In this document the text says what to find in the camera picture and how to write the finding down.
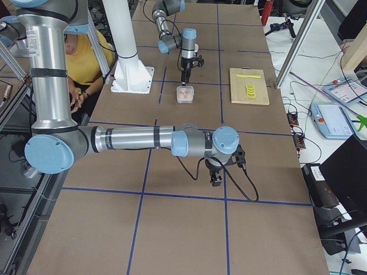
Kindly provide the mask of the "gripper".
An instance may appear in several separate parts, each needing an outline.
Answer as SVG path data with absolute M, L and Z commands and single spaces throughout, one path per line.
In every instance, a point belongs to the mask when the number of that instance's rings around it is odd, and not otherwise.
M 212 186 L 219 187 L 222 183 L 222 177 L 219 174 L 223 166 L 237 165 L 239 168 L 245 169 L 245 152 L 239 144 L 236 150 L 231 154 L 223 154 L 216 152 L 209 159 L 205 160 L 207 168 L 217 174 L 210 174 L 210 183 Z
M 193 57 L 193 58 L 185 58 L 181 57 L 181 84 L 186 85 L 190 79 L 190 71 L 195 67 L 202 67 L 204 65 L 205 60 L 201 57 Z

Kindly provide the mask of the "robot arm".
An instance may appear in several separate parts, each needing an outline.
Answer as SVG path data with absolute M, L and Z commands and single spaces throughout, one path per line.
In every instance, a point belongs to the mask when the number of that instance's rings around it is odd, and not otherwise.
M 184 28 L 174 35 L 169 30 L 168 16 L 179 13 L 185 9 L 185 1 L 157 1 L 152 9 L 152 19 L 159 34 L 158 49 L 162 54 L 174 49 L 181 50 L 181 83 L 183 86 L 189 83 L 191 71 L 194 67 L 202 67 L 204 59 L 197 54 L 197 31 L 192 28 Z
M 186 123 L 134 128 L 89 127 L 110 72 L 113 92 L 148 94 L 154 70 L 138 57 L 127 1 L 104 1 L 113 42 L 89 18 L 87 1 L 15 1 L 15 23 L 28 41 L 36 120 L 25 158 L 45 174 L 58 174 L 84 156 L 106 150 L 170 150 L 178 159 L 195 156 L 214 186 L 228 166 L 245 168 L 238 133 L 222 126 L 203 132 Z

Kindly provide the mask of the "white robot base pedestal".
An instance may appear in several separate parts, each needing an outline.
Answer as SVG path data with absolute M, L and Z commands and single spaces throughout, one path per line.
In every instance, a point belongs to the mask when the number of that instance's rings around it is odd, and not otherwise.
M 154 68 L 139 59 L 127 1 L 103 1 L 115 50 L 118 55 L 111 91 L 116 93 L 150 93 Z

